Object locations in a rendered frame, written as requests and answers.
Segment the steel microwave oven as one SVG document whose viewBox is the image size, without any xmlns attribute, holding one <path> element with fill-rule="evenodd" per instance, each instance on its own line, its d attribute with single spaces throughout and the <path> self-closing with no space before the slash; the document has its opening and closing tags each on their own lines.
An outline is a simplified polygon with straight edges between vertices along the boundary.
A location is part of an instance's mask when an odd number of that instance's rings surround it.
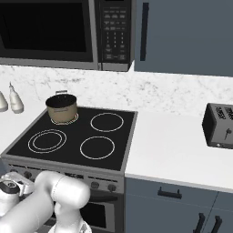
<svg viewBox="0 0 233 233">
<path fill-rule="evenodd" d="M 126 72 L 136 0 L 0 0 L 0 65 Z"/>
</svg>

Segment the blue-grey drawer front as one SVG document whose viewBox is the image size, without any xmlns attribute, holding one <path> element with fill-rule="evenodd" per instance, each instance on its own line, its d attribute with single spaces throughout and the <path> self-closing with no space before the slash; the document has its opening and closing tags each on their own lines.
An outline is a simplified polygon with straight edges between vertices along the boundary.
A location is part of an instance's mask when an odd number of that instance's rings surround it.
<svg viewBox="0 0 233 233">
<path fill-rule="evenodd" d="M 164 191 L 168 192 L 177 192 L 179 190 L 182 194 L 182 198 L 177 199 L 161 197 L 157 194 L 160 187 L 162 187 Z M 126 178 L 126 193 L 144 198 L 169 200 L 178 203 L 197 205 L 202 207 L 211 207 L 218 194 L 217 191 L 212 190 L 206 190 L 196 187 L 171 185 L 131 177 Z"/>
</svg>

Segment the blue-grey base cupboard door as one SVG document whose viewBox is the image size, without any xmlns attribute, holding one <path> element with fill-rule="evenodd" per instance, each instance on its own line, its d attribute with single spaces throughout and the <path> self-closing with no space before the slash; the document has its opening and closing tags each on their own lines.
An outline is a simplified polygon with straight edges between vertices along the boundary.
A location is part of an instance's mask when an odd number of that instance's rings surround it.
<svg viewBox="0 0 233 233">
<path fill-rule="evenodd" d="M 218 192 L 202 233 L 211 233 L 215 216 L 222 218 L 218 233 L 233 233 L 233 194 Z"/>
<path fill-rule="evenodd" d="M 210 208 L 126 195 L 126 233 L 194 233 Z"/>
</svg>

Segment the tan cooking pot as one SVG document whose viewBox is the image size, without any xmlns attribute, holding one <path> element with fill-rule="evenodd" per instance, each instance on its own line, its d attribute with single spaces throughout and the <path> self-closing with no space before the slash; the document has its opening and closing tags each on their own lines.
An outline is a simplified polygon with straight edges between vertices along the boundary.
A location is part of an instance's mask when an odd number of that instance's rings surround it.
<svg viewBox="0 0 233 233">
<path fill-rule="evenodd" d="M 77 99 L 66 90 L 58 90 L 46 100 L 50 118 L 57 124 L 69 123 L 77 117 Z"/>
</svg>

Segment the blue-grey wall cupboard door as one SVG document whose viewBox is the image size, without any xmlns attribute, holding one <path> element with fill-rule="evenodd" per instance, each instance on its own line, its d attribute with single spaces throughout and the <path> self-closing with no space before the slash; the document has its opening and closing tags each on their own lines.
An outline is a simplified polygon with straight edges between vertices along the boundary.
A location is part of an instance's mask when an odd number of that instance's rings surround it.
<svg viewBox="0 0 233 233">
<path fill-rule="evenodd" d="M 146 61 L 140 61 L 143 3 L 149 3 Z M 135 69 L 233 77 L 233 0 L 137 0 Z"/>
</svg>

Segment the black and steel stove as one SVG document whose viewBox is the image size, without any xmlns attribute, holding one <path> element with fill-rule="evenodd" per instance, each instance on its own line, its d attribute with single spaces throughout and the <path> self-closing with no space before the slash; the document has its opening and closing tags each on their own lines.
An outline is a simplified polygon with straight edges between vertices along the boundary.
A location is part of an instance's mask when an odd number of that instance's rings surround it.
<svg viewBox="0 0 233 233">
<path fill-rule="evenodd" d="M 44 111 L 1 154 L 5 169 L 31 172 L 30 180 L 43 170 L 59 172 L 100 191 L 116 186 L 125 197 L 125 170 L 137 113 L 81 106 L 75 120 L 57 124 Z"/>
</svg>

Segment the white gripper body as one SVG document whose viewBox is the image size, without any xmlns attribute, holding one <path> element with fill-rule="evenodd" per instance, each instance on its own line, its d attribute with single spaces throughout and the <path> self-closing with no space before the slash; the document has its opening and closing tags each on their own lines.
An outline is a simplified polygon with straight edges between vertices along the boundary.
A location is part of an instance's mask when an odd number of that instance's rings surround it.
<svg viewBox="0 0 233 233">
<path fill-rule="evenodd" d="M 0 217 L 5 215 L 11 208 L 19 202 L 19 194 L 8 194 L 0 190 Z"/>
</svg>

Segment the black and grey toaster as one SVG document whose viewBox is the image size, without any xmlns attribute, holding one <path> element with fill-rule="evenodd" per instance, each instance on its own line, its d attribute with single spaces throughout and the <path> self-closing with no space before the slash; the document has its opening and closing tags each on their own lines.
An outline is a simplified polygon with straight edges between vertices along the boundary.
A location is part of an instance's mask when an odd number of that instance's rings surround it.
<svg viewBox="0 0 233 233">
<path fill-rule="evenodd" d="M 233 105 L 208 103 L 202 128 L 209 147 L 233 149 Z"/>
</svg>

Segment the steel oven door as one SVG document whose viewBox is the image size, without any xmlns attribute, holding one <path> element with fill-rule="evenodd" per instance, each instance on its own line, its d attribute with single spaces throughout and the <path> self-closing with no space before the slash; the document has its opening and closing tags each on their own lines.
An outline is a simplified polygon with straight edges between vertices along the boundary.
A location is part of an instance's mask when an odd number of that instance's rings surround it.
<svg viewBox="0 0 233 233">
<path fill-rule="evenodd" d="M 90 202 L 80 209 L 83 220 L 91 227 L 92 233 L 125 233 L 125 215 L 123 194 L 91 190 L 92 193 L 104 193 L 118 196 L 117 201 Z"/>
</svg>

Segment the cream bottle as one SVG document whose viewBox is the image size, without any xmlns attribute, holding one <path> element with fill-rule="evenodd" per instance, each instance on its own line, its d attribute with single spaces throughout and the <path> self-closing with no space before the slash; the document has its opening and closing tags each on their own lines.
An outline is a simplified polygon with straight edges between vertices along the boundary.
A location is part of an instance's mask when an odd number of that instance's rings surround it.
<svg viewBox="0 0 233 233">
<path fill-rule="evenodd" d="M 20 98 L 20 96 L 16 93 L 12 84 L 9 84 L 10 89 L 10 105 L 11 109 L 15 114 L 21 114 L 24 112 L 24 104 Z"/>
<path fill-rule="evenodd" d="M 8 103 L 5 100 L 3 93 L 0 91 L 0 112 L 5 112 L 8 110 Z"/>
</svg>

